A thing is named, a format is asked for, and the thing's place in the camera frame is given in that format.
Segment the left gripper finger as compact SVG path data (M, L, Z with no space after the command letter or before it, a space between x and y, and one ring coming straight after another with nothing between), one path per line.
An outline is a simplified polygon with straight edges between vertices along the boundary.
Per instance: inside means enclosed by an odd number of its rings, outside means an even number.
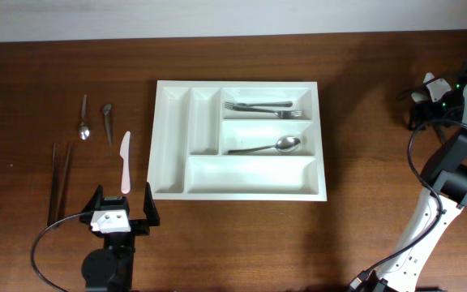
M91 213L101 208L101 201L103 198L103 186L98 185L91 199L86 203L82 209L82 213Z
M152 188L149 182L146 182L145 186L143 211L149 225L160 224L160 216L152 197Z

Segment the white plastic knife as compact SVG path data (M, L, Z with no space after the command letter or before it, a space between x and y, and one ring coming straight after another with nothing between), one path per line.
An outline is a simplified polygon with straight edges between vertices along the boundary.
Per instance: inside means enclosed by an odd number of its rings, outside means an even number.
M131 191L131 175L130 175L130 141L131 133L127 131L121 142L120 157L122 158L122 179L121 179L121 192L122 194L128 194Z

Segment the silver tablespoon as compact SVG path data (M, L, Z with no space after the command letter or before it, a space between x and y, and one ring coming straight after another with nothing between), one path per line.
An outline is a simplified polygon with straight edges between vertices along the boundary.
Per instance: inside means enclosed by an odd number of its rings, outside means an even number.
M294 136L283 136L274 145L261 146L257 148L247 148L247 149L234 149L229 150L228 154L245 154L250 152L258 152L270 148L274 148L278 152L292 152L297 149L302 141Z

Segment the silver fork with round handle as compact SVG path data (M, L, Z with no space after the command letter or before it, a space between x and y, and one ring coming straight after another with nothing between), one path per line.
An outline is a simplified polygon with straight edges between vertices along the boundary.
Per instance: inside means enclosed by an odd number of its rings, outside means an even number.
M282 102L266 102L266 103L234 103L226 101L225 106L242 106L242 107L284 107L290 108L293 106L292 101L282 101Z

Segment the silver fork slanted handle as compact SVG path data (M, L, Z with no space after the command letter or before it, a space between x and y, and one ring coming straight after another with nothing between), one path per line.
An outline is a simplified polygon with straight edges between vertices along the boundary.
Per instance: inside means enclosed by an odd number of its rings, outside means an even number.
M256 109L251 107L241 107L234 106L234 111L241 112L255 112L255 113L264 113L264 114L274 114L281 119L295 119L302 116L301 110L271 110L271 109Z

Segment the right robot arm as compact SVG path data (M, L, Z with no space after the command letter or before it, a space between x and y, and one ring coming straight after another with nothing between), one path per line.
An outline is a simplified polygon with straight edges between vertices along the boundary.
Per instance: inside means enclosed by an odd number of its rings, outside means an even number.
M411 97L408 128L413 136L432 127L441 147L422 170L412 172L422 184L413 216L394 252L361 271L349 291L414 292L423 267L449 225L467 207L467 59L461 69L400 92Z

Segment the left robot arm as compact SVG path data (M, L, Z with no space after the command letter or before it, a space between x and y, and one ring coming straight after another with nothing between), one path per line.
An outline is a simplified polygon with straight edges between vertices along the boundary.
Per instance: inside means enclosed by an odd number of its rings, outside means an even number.
M90 252L81 266L86 291L130 291L135 258L135 239L148 236L161 223L149 184L144 192L144 219L130 219L128 199L103 194L98 186L82 209L79 221L103 240L103 247Z

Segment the small silver teaspoon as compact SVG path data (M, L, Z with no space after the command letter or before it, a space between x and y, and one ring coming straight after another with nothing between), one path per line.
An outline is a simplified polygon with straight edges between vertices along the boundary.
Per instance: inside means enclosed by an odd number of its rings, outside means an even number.
M90 129L85 122L85 115L87 110L87 96L84 95L81 110L80 110L80 124L79 124L79 137L81 140L87 140L90 136Z

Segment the small dark teaspoon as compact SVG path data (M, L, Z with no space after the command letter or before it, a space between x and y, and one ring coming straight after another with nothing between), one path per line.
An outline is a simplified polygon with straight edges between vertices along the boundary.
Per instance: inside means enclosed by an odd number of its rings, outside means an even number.
M101 108L101 112L104 115L104 122L105 122L105 133L107 137L108 145L112 145L112 128L111 128L111 104L105 104Z

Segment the white plastic cutlery tray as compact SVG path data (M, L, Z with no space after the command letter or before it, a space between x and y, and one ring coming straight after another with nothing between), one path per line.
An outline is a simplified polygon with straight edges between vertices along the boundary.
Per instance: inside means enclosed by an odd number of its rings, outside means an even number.
M224 103L292 101L302 116L234 111ZM245 154L229 150L302 143ZM315 82L175 81L156 86L147 180L156 200L327 199L319 96Z

